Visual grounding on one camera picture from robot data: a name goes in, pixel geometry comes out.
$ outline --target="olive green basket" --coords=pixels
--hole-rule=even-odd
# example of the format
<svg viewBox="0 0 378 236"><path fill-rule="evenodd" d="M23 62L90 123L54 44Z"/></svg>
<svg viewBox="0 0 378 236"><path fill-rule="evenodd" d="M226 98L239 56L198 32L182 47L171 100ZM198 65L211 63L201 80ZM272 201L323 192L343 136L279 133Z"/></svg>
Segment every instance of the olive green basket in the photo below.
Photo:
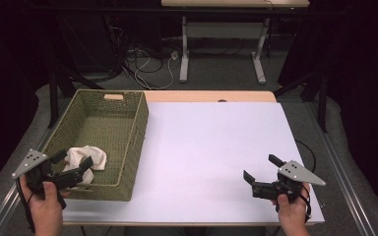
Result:
<svg viewBox="0 0 378 236"><path fill-rule="evenodd" d="M131 200L148 119L149 107L141 91L76 92L42 152L52 155L61 149L93 146L106 152L107 161L105 169L92 170L93 181L78 185L69 199ZM53 165L54 172L63 170L61 162Z"/></svg>

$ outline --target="table leg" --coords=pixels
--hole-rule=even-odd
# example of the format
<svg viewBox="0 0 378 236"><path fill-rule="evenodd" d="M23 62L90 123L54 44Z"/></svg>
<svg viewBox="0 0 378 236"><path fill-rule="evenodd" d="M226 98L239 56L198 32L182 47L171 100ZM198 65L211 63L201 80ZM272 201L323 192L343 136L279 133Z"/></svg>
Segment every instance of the table leg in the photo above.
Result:
<svg viewBox="0 0 378 236"><path fill-rule="evenodd" d="M183 39L183 55L182 63L180 65L180 83L186 83L188 81L188 69L189 69L189 55L188 55L188 37L186 33L186 17L182 18L182 39Z"/></svg>
<svg viewBox="0 0 378 236"><path fill-rule="evenodd" d="M255 52L251 53L254 63L254 69L256 70L257 80L260 85L264 85L266 83L265 73L260 62L260 54L262 53L263 44L265 43L268 25L269 19L266 19L263 23L263 27L260 29L260 37L259 42L257 44L257 49Z"/></svg>

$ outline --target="human hand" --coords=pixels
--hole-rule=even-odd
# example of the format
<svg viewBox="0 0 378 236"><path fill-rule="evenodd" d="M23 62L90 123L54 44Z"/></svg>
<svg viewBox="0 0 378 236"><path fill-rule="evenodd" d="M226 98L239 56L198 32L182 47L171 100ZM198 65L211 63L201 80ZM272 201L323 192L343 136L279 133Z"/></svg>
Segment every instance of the human hand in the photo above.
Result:
<svg viewBox="0 0 378 236"><path fill-rule="evenodd" d="M301 195L308 199L309 184L303 183ZM308 236L305 228L306 202L302 198L297 198L293 203L289 203L287 195L278 196L279 222L287 236Z"/></svg>
<svg viewBox="0 0 378 236"><path fill-rule="evenodd" d="M36 236L58 236L63 224L62 207L57 200L57 188L54 183L43 182L45 199L34 194L27 186L25 176L21 177L21 187L26 200L30 199L32 221Z"/></svg>

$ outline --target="crumpled towel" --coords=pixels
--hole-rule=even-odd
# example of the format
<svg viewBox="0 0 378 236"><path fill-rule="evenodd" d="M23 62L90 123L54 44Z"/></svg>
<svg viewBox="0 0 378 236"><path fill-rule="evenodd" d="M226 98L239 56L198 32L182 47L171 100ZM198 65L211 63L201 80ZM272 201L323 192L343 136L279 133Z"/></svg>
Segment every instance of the crumpled towel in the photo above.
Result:
<svg viewBox="0 0 378 236"><path fill-rule="evenodd" d="M68 162L63 169L63 171L76 169L79 167L79 164L82 163L88 156L92 157L92 161L94 165L85 171L83 176L83 182L81 184L90 184L94 179L94 174L92 173L91 169L93 170L104 170L106 164L106 153L101 150L99 147L71 147L67 151L67 156L64 158Z"/></svg>

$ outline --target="table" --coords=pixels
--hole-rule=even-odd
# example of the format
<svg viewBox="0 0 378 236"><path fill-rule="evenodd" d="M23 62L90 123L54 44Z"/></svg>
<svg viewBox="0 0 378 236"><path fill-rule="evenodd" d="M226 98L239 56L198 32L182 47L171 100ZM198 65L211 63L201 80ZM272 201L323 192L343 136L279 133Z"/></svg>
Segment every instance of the table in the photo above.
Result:
<svg viewBox="0 0 378 236"><path fill-rule="evenodd" d="M66 200L64 224L279 224L275 207L252 198L242 177L245 169L257 181L275 181L277 167L267 160L269 153L302 163L271 92L145 93L149 124L132 200ZM324 222L313 191L311 199L313 218L308 222Z"/></svg>
<svg viewBox="0 0 378 236"><path fill-rule="evenodd" d="M161 0L165 7L225 7L225 8L306 8L308 0ZM218 37L218 38L258 38L255 52L251 53L258 83L266 83L260 55L269 28L269 19L263 23L205 23L187 22L182 17L183 55L180 66L181 83L188 80L189 50L188 37Z"/></svg>

